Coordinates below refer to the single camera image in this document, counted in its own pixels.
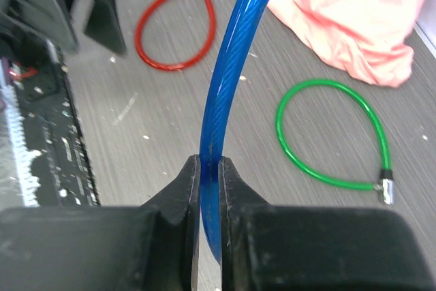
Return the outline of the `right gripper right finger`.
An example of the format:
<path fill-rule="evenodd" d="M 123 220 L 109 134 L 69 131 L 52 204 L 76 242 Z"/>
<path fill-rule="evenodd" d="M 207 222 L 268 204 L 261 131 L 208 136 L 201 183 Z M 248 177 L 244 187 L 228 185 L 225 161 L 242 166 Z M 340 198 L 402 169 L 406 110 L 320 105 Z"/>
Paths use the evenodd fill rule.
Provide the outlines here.
<path fill-rule="evenodd" d="M 269 204 L 219 162 L 223 290 L 434 290 L 394 211 Z"/>

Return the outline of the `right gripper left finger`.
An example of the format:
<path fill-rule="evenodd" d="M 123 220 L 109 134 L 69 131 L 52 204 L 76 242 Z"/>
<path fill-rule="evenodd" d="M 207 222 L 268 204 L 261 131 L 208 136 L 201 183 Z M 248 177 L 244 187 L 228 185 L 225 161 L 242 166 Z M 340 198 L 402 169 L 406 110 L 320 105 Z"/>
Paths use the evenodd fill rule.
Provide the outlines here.
<path fill-rule="evenodd" d="M 195 290 L 200 160 L 141 206 L 1 212 L 2 290 Z"/>

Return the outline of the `blue cable lock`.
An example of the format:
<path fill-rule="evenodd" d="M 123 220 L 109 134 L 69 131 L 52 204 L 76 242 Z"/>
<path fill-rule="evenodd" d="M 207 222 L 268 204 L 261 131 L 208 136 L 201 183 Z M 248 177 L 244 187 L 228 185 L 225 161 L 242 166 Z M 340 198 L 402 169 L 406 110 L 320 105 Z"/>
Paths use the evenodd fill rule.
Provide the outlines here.
<path fill-rule="evenodd" d="M 269 0 L 236 0 L 213 70 L 200 135 L 201 211 L 208 246 L 221 261 L 219 161 L 236 87 Z"/>

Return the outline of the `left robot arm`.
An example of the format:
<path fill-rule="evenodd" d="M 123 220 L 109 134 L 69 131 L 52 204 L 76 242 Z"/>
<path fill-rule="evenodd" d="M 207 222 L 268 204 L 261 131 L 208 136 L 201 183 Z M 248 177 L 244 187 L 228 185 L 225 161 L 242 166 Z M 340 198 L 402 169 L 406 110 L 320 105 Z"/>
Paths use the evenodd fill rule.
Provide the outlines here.
<path fill-rule="evenodd" d="M 77 51 L 73 4 L 74 0 L 1 0 L 1 56 L 39 67 L 48 59 L 47 41 L 61 50 Z M 93 0 L 83 32 L 115 54 L 127 51 L 115 0 Z"/>

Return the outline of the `red cable lock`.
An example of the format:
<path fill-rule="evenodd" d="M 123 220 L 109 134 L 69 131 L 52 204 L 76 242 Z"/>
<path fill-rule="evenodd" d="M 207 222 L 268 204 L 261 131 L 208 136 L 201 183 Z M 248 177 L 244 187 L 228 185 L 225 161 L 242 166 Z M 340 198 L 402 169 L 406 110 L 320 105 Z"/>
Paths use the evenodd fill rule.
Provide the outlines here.
<path fill-rule="evenodd" d="M 211 49 L 217 32 L 217 18 L 213 0 L 203 0 L 205 10 L 201 14 L 206 16 L 206 23 L 200 25 L 200 31 L 204 34 L 204 42 L 192 55 L 188 57 L 176 56 L 174 60 L 167 57 L 168 54 L 180 50 L 184 42 L 165 48 L 165 54 L 157 58 L 157 52 L 152 49 L 154 45 L 162 46 L 174 36 L 186 36 L 177 25 L 183 19 L 187 10 L 177 12 L 172 18 L 164 18 L 163 9 L 176 0 L 154 0 L 140 15 L 133 32 L 135 50 L 139 58 L 148 66 L 163 72 L 182 72 L 202 60 Z"/>

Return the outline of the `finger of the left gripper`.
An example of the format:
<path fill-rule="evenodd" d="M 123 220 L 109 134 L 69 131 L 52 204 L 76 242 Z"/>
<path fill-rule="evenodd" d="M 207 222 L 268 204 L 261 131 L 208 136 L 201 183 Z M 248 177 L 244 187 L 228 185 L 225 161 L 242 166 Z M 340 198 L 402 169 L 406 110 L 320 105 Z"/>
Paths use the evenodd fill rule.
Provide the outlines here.
<path fill-rule="evenodd" d="M 127 52 L 116 0 L 93 0 L 84 34 L 117 55 Z"/>

